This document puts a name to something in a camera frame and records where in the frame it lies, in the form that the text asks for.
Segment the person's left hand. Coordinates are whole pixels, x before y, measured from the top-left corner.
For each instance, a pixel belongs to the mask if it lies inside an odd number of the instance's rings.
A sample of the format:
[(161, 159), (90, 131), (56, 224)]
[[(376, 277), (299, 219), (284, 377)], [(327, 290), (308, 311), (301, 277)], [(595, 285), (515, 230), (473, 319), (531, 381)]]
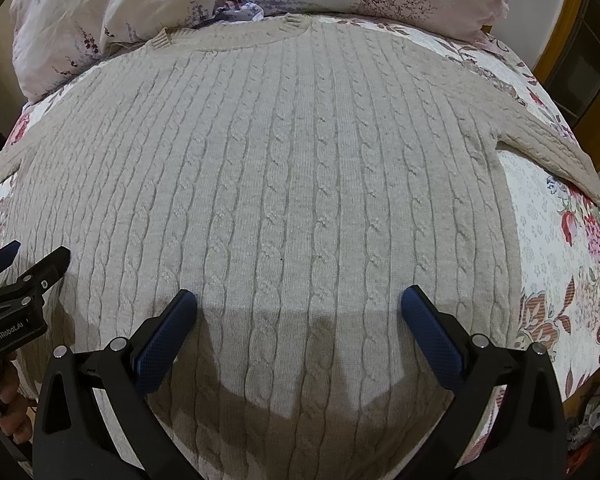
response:
[(31, 439), (33, 430), (28, 416), (29, 399), (19, 392), (16, 359), (16, 352), (9, 353), (3, 366), (0, 400), (6, 405), (6, 412), (0, 418), (0, 427), (6, 437), (11, 437), (15, 444), (21, 444)]

